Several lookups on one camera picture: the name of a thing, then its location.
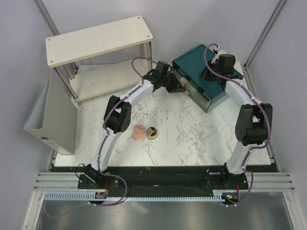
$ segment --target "white marble surface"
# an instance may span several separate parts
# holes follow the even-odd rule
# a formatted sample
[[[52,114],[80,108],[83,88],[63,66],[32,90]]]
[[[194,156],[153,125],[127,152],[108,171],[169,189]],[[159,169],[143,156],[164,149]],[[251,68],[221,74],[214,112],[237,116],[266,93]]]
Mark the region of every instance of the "white marble surface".
[[[90,163],[104,134],[103,116],[109,97],[120,96],[129,89],[83,102],[78,108],[75,155],[58,154],[55,166]],[[160,88],[132,108],[131,125],[119,138],[109,165],[224,164],[236,145],[234,131],[238,112],[231,98],[206,114],[185,93],[168,94]],[[137,124],[156,127],[158,137],[134,141],[131,135]],[[270,164],[267,150],[254,150],[248,164]]]

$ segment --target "white shelf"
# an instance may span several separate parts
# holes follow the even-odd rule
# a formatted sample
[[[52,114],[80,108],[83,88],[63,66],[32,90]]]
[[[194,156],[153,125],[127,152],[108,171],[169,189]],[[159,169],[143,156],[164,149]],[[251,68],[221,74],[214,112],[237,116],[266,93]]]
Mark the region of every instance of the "white shelf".
[[[134,61],[134,66],[141,75],[148,72],[147,60],[137,59]],[[75,79],[70,80],[70,82],[73,90],[79,96],[76,102],[81,102],[105,93],[134,86],[140,80],[139,75],[132,69],[131,60],[128,60],[77,74]]]
[[[136,16],[47,38],[47,62],[50,67],[56,67],[152,39],[142,16]]]

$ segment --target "white wall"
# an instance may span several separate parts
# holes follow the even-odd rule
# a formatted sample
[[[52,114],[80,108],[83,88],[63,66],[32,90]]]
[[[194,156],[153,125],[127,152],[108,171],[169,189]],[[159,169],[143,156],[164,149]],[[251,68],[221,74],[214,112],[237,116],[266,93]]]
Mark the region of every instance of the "white wall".
[[[246,61],[278,0],[43,0],[59,32],[142,15],[153,34],[154,60],[171,61],[191,48],[217,43]],[[117,51],[88,63],[139,56]]]
[[[32,0],[1,1],[0,31],[0,229],[18,230],[49,157],[23,126],[52,73],[45,48],[51,33]]]
[[[250,67],[256,94],[273,105],[277,163],[290,172],[307,214],[307,1],[288,1]]]

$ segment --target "black cable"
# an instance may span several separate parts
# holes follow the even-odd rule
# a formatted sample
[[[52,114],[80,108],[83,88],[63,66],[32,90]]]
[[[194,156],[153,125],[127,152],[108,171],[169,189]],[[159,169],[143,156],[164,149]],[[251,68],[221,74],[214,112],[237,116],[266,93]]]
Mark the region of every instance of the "black cable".
[[[75,174],[76,174],[76,177],[78,177],[79,179],[80,179],[80,177],[77,175],[77,170],[78,170],[78,167],[79,167],[80,165],[83,165],[84,167],[86,167],[85,164],[83,164],[83,163],[79,164],[79,165],[76,167]]]

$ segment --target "robotic arm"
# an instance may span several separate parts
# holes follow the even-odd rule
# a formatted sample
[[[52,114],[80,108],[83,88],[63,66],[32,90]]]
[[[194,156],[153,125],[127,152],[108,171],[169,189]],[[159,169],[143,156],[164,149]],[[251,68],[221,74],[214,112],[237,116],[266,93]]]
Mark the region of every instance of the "robotic arm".
[[[235,133],[237,144],[231,158],[224,165],[224,180],[230,180],[240,176],[245,172],[245,164],[248,162],[252,147],[261,145],[268,137],[267,126],[264,116],[258,106],[261,105],[272,125],[272,106],[261,103],[245,88],[241,88],[243,81],[234,74],[235,57],[226,54],[225,51],[217,48],[214,50],[216,56],[208,61],[208,66],[215,73],[225,76],[226,80],[217,77],[208,68],[200,73],[200,77],[207,81],[217,81],[222,89],[230,95],[240,108]],[[127,130],[131,120],[131,108],[136,105],[143,97],[153,93],[160,87],[166,87],[169,93],[184,92],[184,88],[177,80],[169,64],[159,61],[155,69],[149,71],[133,89],[126,94],[109,99],[105,119],[105,128],[108,130],[105,134],[97,155],[87,166],[85,175],[97,182],[97,171],[105,171],[108,167],[108,161],[111,152],[120,135]]]

